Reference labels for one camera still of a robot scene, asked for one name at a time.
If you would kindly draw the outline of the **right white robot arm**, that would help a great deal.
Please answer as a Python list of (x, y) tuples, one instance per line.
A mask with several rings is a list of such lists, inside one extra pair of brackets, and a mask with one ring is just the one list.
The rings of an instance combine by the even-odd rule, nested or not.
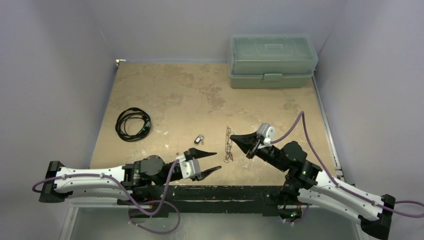
[(312, 204), (338, 213), (360, 225), (361, 230), (379, 240), (387, 240), (396, 199), (375, 195), (327, 174), (307, 159), (307, 153), (296, 141), (282, 148), (267, 143), (255, 132), (229, 137), (248, 159), (258, 157), (285, 172), (285, 180), (275, 197), (284, 205)]

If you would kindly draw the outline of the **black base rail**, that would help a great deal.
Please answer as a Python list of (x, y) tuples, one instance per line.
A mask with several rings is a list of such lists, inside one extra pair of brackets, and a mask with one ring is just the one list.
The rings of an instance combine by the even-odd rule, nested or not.
[(165, 198), (157, 218), (169, 214), (261, 214), (264, 217), (280, 217), (286, 221), (298, 221), (307, 213), (307, 206), (298, 200), (284, 200), (282, 187), (275, 185), (171, 185), (141, 187), (133, 191), (134, 200), (155, 211)]

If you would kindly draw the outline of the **silver foot-shaped keyring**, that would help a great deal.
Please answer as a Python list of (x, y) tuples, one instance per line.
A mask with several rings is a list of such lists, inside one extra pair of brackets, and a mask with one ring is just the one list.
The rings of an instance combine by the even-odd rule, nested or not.
[(223, 162), (226, 163), (226, 164), (229, 163), (229, 162), (232, 162), (234, 160), (233, 153), (232, 153), (233, 142), (230, 139), (231, 135), (232, 135), (232, 130), (227, 125), (226, 126), (226, 132), (225, 132), (225, 148), (224, 148), (225, 156), (224, 156), (224, 159), (223, 159)]

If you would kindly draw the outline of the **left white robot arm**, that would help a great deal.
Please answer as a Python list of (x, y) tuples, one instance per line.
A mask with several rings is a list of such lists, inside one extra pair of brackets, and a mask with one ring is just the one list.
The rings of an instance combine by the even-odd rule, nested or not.
[(199, 159), (213, 156), (212, 152), (190, 148), (173, 162), (166, 163), (158, 155), (150, 155), (134, 163), (109, 168), (77, 169), (66, 167), (60, 161), (51, 161), (45, 179), (40, 181), (41, 203), (62, 203), (67, 198), (99, 197), (122, 201), (131, 199), (138, 205), (146, 203), (149, 191), (145, 187), (167, 186), (182, 179), (202, 181), (221, 169), (215, 166), (201, 170)]

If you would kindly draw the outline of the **green plastic storage box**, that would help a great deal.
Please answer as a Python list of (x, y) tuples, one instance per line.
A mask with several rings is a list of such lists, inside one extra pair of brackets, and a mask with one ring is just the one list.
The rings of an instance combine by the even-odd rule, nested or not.
[(234, 34), (227, 58), (234, 89), (301, 88), (318, 63), (307, 34)]

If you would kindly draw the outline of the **small key fob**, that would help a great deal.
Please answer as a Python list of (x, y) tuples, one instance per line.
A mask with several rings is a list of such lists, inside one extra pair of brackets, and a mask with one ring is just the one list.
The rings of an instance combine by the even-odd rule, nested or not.
[(203, 145), (204, 144), (204, 138), (205, 138), (204, 135), (200, 134), (195, 138), (195, 140), (193, 142), (194, 142), (195, 145), (199, 145), (199, 144)]

